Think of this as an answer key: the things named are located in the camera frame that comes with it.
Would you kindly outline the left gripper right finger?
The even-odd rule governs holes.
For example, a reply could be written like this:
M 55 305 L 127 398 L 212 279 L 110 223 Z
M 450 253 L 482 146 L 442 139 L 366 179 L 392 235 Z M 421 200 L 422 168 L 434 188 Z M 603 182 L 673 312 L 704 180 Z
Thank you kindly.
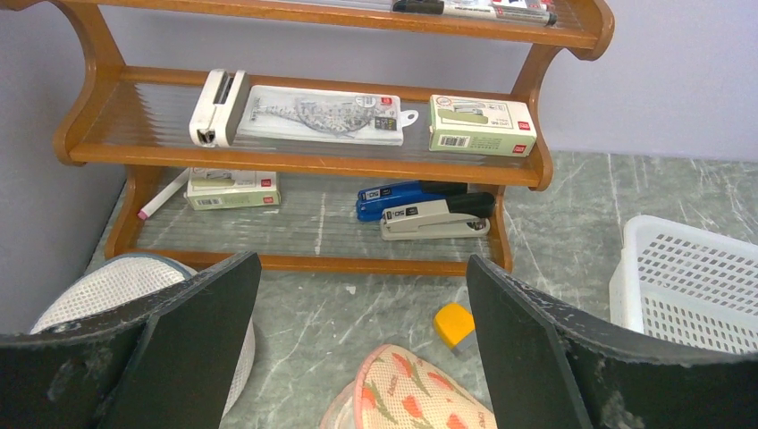
M 466 281 L 500 428 L 754 428 L 757 356 L 617 326 L 472 256 Z

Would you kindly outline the floral pink mesh laundry bag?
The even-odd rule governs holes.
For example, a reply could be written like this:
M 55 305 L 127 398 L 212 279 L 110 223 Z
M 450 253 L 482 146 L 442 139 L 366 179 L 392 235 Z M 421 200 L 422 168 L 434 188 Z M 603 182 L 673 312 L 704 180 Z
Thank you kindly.
M 495 428 L 493 412 L 438 367 L 384 344 L 324 413 L 322 428 Z

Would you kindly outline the white perforated plastic basket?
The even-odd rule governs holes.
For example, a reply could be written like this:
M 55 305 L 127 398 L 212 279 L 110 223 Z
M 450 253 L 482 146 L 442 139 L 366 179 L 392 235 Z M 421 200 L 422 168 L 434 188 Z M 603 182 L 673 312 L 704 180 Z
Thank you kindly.
M 665 341 L 757 350 L 757 247 L 651 215 L 623 229 L 610 320 Z

